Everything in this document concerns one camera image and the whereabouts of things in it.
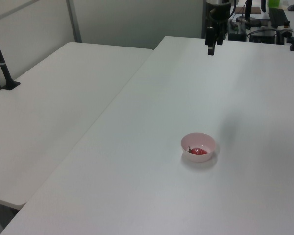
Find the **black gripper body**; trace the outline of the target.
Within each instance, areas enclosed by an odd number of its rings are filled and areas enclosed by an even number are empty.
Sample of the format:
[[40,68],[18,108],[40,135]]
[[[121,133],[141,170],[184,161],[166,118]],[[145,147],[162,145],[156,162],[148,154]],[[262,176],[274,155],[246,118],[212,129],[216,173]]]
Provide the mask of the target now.
[[206,3],[207,28],[214,30],[216,38],[226,28],[230,13],[231,3]]

